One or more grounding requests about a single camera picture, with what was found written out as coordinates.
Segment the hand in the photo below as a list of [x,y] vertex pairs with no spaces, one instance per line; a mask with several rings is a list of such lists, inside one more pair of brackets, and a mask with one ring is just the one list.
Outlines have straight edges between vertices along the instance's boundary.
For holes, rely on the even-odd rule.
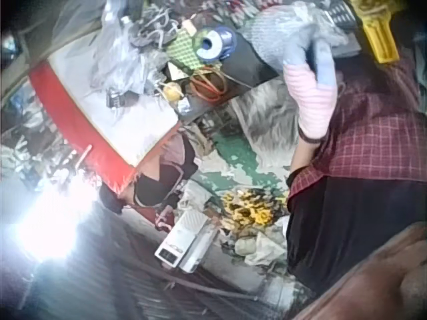
[[425,223],[403,230],[294,320],[418,319],[427,297],[426,232]]
[[[314,38],[315,31],[315,25],[308,25],[292,35],[283,61],[286,85],[300,109],[300,135],[307,142],[319,142],[326,135],[338,95],[330,46],[324,39]],[[316,74],[307,64],[311,46]]]

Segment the blue tape roll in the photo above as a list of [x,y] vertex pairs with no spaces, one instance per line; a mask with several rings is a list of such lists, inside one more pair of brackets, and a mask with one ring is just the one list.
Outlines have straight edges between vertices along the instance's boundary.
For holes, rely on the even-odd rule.
[[202,29],[193,40],[193,50],[197,57],[206,63],[229,57],[237,47],[237,36],[227,27]]

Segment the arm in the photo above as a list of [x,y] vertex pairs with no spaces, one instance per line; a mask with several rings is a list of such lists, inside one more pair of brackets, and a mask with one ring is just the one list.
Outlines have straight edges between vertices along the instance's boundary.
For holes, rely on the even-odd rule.
[[293,173],[299,168],[307,167],[312,161],[314,153],[319,145],[320,143],[308,143],[299,137],[294,156],[292,157],[290,173]]
[[[325,137],[337,99],[334,60],[330,46],[314,39],[315,26],[309,25],[290,37],[284,48],[284,78],[299,109],[300,137],[292,157],[291,173],[306,167]],[[307,63],[312,47],[314,73]]]

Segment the bright light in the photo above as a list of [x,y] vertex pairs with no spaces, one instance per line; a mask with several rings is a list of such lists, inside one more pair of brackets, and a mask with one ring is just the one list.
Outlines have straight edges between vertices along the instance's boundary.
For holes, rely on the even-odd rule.
[[62,259],[74,248],[76,228],[91,211],[96,190],[76,175],[69,192],[50,185],[40,194],[24,221],[17,226],[22,248],[39,261]]

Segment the plaid shirt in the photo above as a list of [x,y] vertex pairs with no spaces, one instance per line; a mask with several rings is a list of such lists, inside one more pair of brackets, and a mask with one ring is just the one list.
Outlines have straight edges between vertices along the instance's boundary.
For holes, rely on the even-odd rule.
[[294,179],[290,199],[324,176],[427,182],[427,118],[417,111],[414,66],[401,57],[375,70],[351,62],[358,74],[344,73],[326,140]]

